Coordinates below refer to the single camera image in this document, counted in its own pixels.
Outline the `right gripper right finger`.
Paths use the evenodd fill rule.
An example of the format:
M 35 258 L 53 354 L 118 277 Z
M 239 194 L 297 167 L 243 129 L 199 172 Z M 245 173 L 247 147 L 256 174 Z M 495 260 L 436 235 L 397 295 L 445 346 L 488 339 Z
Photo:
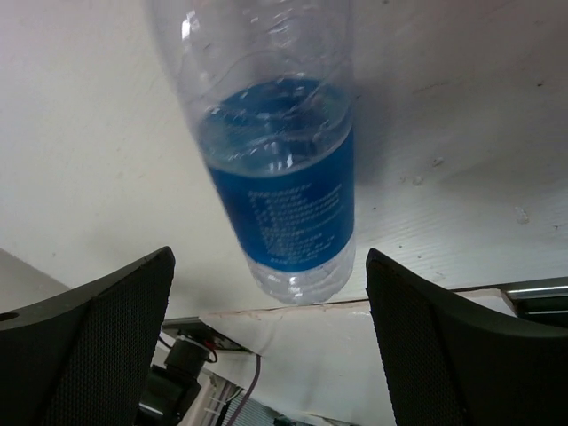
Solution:
M 565 328 L 493 311 L 376 249 L 366 271 L 397 424 L 566 424 Z

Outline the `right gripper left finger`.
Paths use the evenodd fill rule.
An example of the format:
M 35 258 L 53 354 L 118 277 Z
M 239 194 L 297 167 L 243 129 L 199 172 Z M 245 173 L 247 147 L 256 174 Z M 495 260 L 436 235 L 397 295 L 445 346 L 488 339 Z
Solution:
M 1 315 L 3 425 L 131 425 L 168 306 L 164 247 Z

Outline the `blue label purple cap bottle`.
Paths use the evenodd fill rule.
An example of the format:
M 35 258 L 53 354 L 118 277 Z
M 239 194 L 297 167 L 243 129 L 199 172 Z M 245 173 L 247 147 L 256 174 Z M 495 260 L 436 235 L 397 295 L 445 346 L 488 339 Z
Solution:
M 327 301 L 354 242 L 352 4 L 149 1 L 170 87 L 258 286 Z

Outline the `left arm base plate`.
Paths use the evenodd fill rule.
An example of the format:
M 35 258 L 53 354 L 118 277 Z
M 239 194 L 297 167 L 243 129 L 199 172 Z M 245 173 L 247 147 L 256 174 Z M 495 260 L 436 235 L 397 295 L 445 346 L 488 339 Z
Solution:
M 202 347 L 207 353 L 206 362 L 209 364 L 217 363 L 220 352 L 252 354 L 250 349 L 206 325 L 198 317 L 166 319 L 162 323 L 162 334 Z

